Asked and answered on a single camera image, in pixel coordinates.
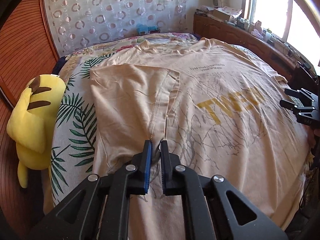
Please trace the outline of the person's hand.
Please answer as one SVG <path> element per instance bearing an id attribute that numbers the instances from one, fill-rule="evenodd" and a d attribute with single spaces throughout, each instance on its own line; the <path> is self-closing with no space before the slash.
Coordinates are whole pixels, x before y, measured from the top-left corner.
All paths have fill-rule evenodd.
<path id="1" fill-rule="evenodd" d="M 308 130 L 308 143 L 310 148 L 314 148 L 316 145 L 316 137 L 320 137 L 320 129 L 309 129 Z"/>

